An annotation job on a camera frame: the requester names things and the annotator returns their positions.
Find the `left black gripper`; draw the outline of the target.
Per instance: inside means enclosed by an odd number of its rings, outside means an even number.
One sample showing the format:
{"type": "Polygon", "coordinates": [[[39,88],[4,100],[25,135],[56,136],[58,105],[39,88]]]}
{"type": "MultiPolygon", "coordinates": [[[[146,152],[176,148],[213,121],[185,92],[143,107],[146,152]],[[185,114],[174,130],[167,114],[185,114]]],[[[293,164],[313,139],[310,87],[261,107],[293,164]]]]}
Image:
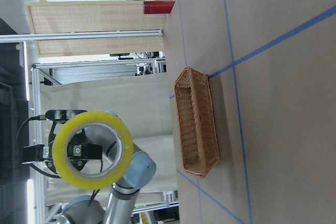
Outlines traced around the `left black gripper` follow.
{"type": "MultiPolygon", "coordinates": [[[[48,154],[44,154],[46,157],[44,162],[50,171],[58,175],[52,158],[52,146],[56,138],[55,128],[57,126],[62,127],[65,124],[65,121],[53,120],[52,122],[53,123],[48,137],[48,149],[44,148],[44,151],[48,151],[48,154]]],[[[88,162],[93,164],[93,161],[99,161],[99,172],[102,172],[102,145],[93,144],[92,141],[89,140],[87,133],[88,130],[82,128],[70,138],[70,141],[67,145],[67,156],[71,162],[71,165],[78,171],[82,171],[88,162]]]]}

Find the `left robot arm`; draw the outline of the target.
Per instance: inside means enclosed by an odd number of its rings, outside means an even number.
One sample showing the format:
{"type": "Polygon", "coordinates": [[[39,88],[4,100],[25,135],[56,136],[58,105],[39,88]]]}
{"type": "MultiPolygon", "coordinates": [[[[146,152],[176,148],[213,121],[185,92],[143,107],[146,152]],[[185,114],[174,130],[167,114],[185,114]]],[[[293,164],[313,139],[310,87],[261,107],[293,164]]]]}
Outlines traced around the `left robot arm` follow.
{"type": "Polygon", "coordinates": [[[57,223],[129,223],[137,196],[156,172],[152,158],[111,112],[49,110],[49,153],[58,175],[91,195],[66,204],[57,223]]]}

